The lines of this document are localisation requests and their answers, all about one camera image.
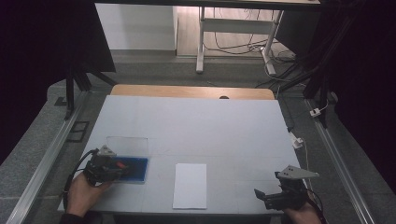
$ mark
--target white paper sheet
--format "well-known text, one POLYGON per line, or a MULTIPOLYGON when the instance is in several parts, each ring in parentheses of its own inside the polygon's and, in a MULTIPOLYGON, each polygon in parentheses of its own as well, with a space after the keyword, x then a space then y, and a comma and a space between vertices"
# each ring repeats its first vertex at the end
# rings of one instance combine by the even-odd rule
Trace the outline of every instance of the white paper sheet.
POLYGON ((176 164, 174 209, 206 209, 206 164, 176 164))

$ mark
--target metal frame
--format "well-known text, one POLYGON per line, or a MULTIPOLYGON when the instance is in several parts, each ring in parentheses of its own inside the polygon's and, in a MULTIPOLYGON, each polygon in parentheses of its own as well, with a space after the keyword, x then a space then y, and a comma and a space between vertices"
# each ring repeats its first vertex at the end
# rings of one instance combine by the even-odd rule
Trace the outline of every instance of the metal frame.
POLYGON ((81 91, 89 91, 91 89, 91 82, 87 77, 87 73, 91 73, 94 76, 98 77, 108 85, 114 87, 119 84, 117 81, 112 78, 106 76, 102 72, 98 71, 94 67, 90 66, 87 63, 81 63, 79 66, 70 66, 66 70, 66 98, 67 98, 67 108, 66 108, 66 116, 64 119, 69 119, 74 111, 75 102, 74 102, 74 81, 76 81, 79 89, 81 91))
POLYGON ((269 52, 271 50, 282 13, 283 11, 279 11, 274 21, 242 21, 213 18, 206 19, 205 7, 201 7, 196 73, 202 74, 204 72, 204 32, 219 32, 268 35, 268 41, 265 45, 265 48, 261 48, 261 52, 269 75, 275 75, 276 71, 271 62, 269 52))
MULTIPOLYGON (((309 100, 305 100, 305 104, 309 110, 313 109, 309 100)), ((363 196, 361 195, 361 191, 356 186, 355 181, 353 180, 349 170, 347 169, 347 166, 341 154, 339 153, 337 146, 332 140, 332 136, 330 135, 329 131, 323 127, 318 119, 314 120, 315 125, 318 129, 318 133, 329 153, 330 158, 332 159, 332 164, 334 165, 335 170, 340 176, 341 182, 343 183, 346 193, 349 195, 350 200, 355 207, 356 214, 361 220, 361 223, 375 224, 376 222, 374 221, 370 209, 367 206, 367 203, 364 200, 363 196)))
POLYGON ((78 114, 83 110, 87 100, 87 95, 88 93, 85 91, 79 95, 75 112, 72 114, 69 120, 64 122, 62 128, 52 140, 43 159, 38 164, 35 173, 30 179, 29 184, 27 185, 22 196, 18 200, 17 205, 15 205, 14 210, 9 216, 7 224, 22 223, 25 220, 30 208, 32 207, 35 197, 46 180, 47 175, 50 172, 50 168, 58 157, 64 141, 66 140, 67 135, 69 134, 75 120, 77 119, 78 114))
POLYGON ((329 1, 320 4, 255 1, 255 0, 94 0, 95 3, 108 4, 131 4, 131 5, 155 5, 155 6, 182 6, 182 7, 233 7, 252 9, 273 10, 301 10, 301 11, 324 11, 337 8, 348 8, 347 5, 340 6, 337 1, 329 1))

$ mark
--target table leg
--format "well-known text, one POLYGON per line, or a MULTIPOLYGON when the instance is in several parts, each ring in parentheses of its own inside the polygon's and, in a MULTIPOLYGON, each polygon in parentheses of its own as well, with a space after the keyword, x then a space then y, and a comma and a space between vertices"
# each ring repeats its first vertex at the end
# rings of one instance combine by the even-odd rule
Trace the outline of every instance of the table leg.
POLYGON ((270 50, 271 50, 271 46, 272 46, 274 38, 275 38, 277 26, 279 25, 280 18, 282 17, 282 13, 283 13, 283 11, 279 11, 277 13, 276 18, 273 23, 273 27, 271 29, 271 32, 268 35, 267 44, 265 45, 265 48, 261 48, 262 57, 264 58, 265 66, 267 67, 268 75, 270 75, 270 76, 276 74, 275 68, 271 62, 270 50))
POLYGON ((202 74, 204 72, 204 25, 205 25, 205 8, 201 7, 201 15, 199 20, 199 43, 197 54, 196 73, 202 74))

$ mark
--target metal rail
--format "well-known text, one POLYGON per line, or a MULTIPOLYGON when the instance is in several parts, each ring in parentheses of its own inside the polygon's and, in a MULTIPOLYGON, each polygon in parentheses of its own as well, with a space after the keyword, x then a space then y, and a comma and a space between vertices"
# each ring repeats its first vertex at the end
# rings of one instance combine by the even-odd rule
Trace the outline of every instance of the metal rail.
MULTIPOLYGON (((308 100, 305 100, 306 106, 309 110, 314 109, 311 104, 309 104, 308 100)), ((322 124, 318 119, 315 119, 315 125, 318 129, 320 137, 323 140, 325 147, 332 159, 332 163, 337 171, 338 175, 340 176, 341 182, 344 185, 346 193, 349 195, 350 200, 355 207, 356 213, 363 224, 375 224, 374 218, 370 212, 369 207, 367 206, 366 201, 364 200, 363 196, 361 195, 361 191, 355 184, 347 166, 339 153, 337 146, 335 145, 334 141, 332 140, 332 136, 330 135, 329 131, 323 128, 322 124)))
POLYGON ((64 141, 69 134, 71 128, 75 120, 78 117, 78 114, 82 111, 85 101, 87 98, 87 92, 83 91, 77 101, 77 107, 73 115, 70 117, 69 120, 66 120, 61 128, 61 130, 56 134, 55 138, 52 140, 49 148, 47 149, 46 153, 44 154, 43 159, 38 164, 35 173, 33 174, 32 178, 29 181, 26 189, 24 190, 22 196, 18 200, 17 205, 15 206, 14 210, 9 216, 7 224, 16 224, 22 223, 27 214, 32 207, 32 204, 35 200, 37 193, 40 191, 44 181, 47 178, 48 173, 50 172, 50 168, 52 167, 53 163, 55 162, 56 158, 58 157, 59 152, 64 144, 64 141))

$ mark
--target white cable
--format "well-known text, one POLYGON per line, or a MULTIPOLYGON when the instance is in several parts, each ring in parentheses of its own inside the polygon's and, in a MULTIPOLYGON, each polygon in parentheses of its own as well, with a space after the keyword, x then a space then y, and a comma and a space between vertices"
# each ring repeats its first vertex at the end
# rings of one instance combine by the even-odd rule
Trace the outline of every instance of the white cable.
POLYGON ((276 92, 276 100, 277 100, 277 96, 279 95, 279 89, 280 89, 280 85, 279 86, 277 86, 277 92, 276 92))
POLYGON ((327 101, 326 105, 323 108, 321 108, 319 111, 322 111, 327 108, 327 106, 329 105, 329 100, 326 100, 326 101, 327 101))
MULTIPOLYGON (((305 139, 303 139, 303 142, 304 142, 304 149, 305 149, 306 170, 309 171, 308 148, 306 147, 305 139)), ((308 178, 308 182, 309 182, 309 189, 314 190, 312 188, 311 178, 308 178)))

